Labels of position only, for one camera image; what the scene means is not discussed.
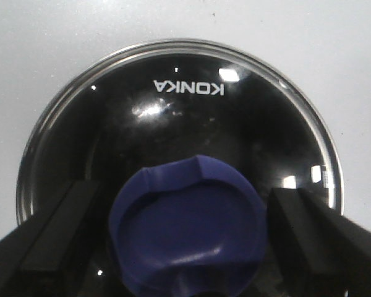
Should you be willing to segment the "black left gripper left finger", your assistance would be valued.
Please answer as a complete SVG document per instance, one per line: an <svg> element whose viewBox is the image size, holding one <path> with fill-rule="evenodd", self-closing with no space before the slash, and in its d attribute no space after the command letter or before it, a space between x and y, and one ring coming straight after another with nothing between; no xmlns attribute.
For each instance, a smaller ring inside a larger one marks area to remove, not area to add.
<svg viewBox="0 0 371 297"><path fill-rule="evenodd" d="M76 296L99 235L99 184L65 183L0 240L0 296Z"/></svg>

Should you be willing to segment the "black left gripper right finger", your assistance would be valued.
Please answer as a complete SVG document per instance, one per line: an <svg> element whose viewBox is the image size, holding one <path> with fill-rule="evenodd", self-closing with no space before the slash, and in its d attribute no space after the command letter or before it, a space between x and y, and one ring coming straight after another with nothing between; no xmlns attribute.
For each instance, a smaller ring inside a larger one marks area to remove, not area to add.
<svg viewBox="0 0 371 297"><path fill-rule="evenodd" d="M371 232L311 192L271 190L270 243L290 296L371 296Z"/></svg>

